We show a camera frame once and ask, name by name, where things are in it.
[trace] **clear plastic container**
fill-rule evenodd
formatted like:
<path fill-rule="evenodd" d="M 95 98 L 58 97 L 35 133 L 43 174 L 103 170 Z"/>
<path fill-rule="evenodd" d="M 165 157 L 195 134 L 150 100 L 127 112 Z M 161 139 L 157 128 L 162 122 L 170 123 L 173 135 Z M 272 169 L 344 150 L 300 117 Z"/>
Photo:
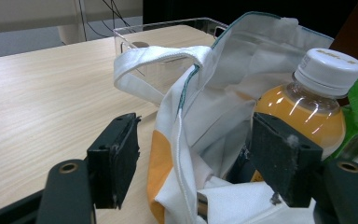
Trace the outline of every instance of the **clear plastic container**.
<path fill-rule="evenodd" d="M 227 25 L 222 22 L 209 18 L 196 18 L 118 28 L 113 30 L 113 33 L 116 54 L 120 55 L 129 49 L 148 46 L 210 47 L 226 28 Z M 165 94 L 171 85 L 193 64 L 191 59 L 179 58 L 163 63 L 144 65 L 131 73 Z"/>

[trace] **white tote bag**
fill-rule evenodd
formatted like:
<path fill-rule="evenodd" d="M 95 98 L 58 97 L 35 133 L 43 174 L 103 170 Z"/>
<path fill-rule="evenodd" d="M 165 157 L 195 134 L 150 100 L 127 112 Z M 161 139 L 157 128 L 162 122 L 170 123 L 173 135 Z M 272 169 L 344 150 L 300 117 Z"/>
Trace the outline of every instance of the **white tote bag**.
<path fill-rule="evenodd" d="M 255 100 L 291 81 L 308 49 L 328 48 L 332 41 L 296 19 L 250 12 L 211 48 L 147 47 L 115 59 L 115 86 L 159 105 L 147 183 L 158 223 L 314 223 L 314 202 L 309 208 L 273 205 L 264 182 L 231 184 L 224 176 L 250 131 Z M 183 57 L 194 65 L 166 94 L 131 74 Z M 200 198 L 208 204 L 204 216 Z"/>

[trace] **plastic bottle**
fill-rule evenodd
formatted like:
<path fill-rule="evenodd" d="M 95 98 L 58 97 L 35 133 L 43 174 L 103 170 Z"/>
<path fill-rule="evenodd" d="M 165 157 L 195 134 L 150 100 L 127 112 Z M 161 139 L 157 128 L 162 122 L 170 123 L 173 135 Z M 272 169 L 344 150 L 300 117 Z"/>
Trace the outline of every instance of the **plastic bottle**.
<path fill-rule="evenodd" d="M 337 101 L 358 78 L 358 60 L 331 49 L 310 49 L 294 81 L 265 92 L 255 111 L 273 115 L 319 145 L 325 159 L 342 143 L 345 118 Z"/>

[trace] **tote bag handle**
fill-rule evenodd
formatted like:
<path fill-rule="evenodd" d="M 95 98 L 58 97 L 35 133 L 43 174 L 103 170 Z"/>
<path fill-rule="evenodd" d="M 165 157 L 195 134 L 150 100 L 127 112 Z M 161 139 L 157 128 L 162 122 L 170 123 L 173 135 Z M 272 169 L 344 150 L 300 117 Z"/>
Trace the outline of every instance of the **tote bag handle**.
<path fill-rule="evenodd" d="M 151 46 L 147 48 L 130 49 L 115 59 L 114 85 L 122 91 L 155 105 L 159 105 L 164 97 L 164 93 L 131 72 L 151 63 L 164 63 L 168 60 L 182 58 L 192 59 L 194 64 L 202 69 L 205 58 L 210 51 L 211 48 L 206 46 L 181 49 Z"/>

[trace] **table surface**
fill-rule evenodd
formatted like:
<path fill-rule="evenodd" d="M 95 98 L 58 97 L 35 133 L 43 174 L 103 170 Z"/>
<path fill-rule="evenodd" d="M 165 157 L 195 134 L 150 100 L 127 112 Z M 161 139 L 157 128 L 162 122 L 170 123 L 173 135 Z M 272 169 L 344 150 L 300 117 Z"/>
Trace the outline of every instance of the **table surface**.
<path fill-rule="evenodd" d="M 178 29 L 153 32 L 154 40 L 171 32 L 177 41 L 188 36 Z M 137 170 L 121 210 L 97 209 L 97 222 L 156 223 L 146 179 L 158 107 L 114 87 L 116 57 L 111 37 L 0 58 L 0 208 L 43 189 L 49 169 L 83 160 L 112 119 L 135 112 L 142 119 Z"/>

